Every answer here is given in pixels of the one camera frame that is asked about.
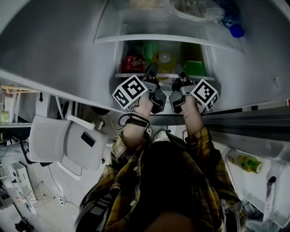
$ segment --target black wrist strap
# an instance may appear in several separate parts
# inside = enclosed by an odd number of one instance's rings
[[[135,119],[135,118],[132,118],[132,117],[130,117],[127,120],[127,123],[134,124],[134,125],[137,125],[137,126],[147,127],[147,122],[141,121],[141,120],[138,120],[138,119]]]

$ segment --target blue bottle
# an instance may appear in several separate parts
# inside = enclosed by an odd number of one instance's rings
[[[240,23],[240,11],[233,4],[231,0],[214,0],[218,3],[224,10],[225,16],[222,19],[223,25],[228,28],[235,38],[242,37],[245,32]]]

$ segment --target white chair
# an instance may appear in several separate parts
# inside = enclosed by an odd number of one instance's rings
[[[75,179],[80,175],[62,162],[64,156],[74,164],[89,171],[98,171],[108,136],[95,125],[74,116],[56,120],[36,115],[29,137],[29,160],[33,162],[58,162],[61,169]]]

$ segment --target bottle with yellow label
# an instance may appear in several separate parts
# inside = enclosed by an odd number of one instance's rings
[[[263,163],[258,161],[255,156],[252,155],[241,155],[241,153],[233,153],[227,156],[227,161],[232,164],[239,166],[246,172],[259,173],[262,170]]]

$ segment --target plaid shirt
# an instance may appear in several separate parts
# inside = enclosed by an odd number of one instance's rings
[[[199,218],[195,218],[195,220],[206,228],[206,231],[224,231],[221,204],[223,209],[229,209],[240,200],[232,187],[220,152],[214,148],[211,142],[209,131],[204,127],[191,138],[186,138],[187,143],[169,133],[167,136],[170,142],[180,149],[193,174],[193,182],[189,183],[192,185],[192,199],[197,206],[193,210],[200,212],[198,213]],[[113,145],[110,165],[105,167],[99,182],[83,199],[81,208],[88,202],[96,201],[106,194],[110,193],[114,196],[115,199],[106,222],[106,232],[121,232],[128,225],[134,209],[140,201],[141,175],[142,169],[146,165],[141,162],[144,155],[143,148],[149,146],[151,142],[151,138],[145,133],[141,144],[132,153],[125,146],[122,135],[119,134]],[[235,218],[237,230],[244,231],[245,211],[242,209],[235,213]]]

